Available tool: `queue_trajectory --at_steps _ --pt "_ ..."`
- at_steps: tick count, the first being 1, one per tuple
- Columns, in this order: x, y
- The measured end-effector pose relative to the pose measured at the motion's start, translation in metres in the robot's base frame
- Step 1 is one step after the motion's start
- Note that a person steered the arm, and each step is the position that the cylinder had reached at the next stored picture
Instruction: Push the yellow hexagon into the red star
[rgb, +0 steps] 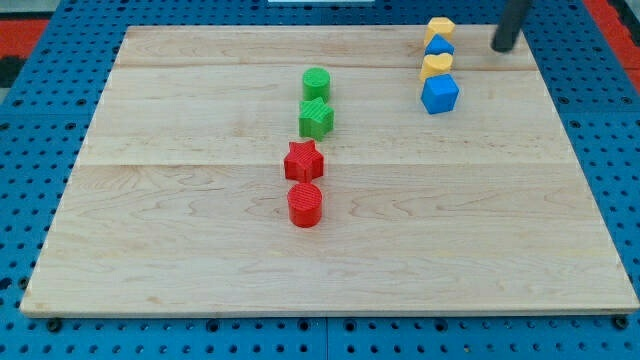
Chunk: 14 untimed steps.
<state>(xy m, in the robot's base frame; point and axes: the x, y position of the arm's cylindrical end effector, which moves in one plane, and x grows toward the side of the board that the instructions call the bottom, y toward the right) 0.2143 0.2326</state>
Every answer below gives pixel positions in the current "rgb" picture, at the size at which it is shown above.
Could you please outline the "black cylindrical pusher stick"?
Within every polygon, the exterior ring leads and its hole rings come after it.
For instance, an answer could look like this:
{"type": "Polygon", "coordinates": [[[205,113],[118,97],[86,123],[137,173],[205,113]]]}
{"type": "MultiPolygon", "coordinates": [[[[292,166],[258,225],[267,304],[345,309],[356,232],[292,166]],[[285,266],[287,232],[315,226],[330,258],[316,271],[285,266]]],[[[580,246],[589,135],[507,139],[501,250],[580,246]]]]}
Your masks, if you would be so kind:
{"type": "Polygon", "coordinates": [[[491,49],[498,53],[510,52],[519,37],[532,0],[507,0],[494,32],[491,49]]]}

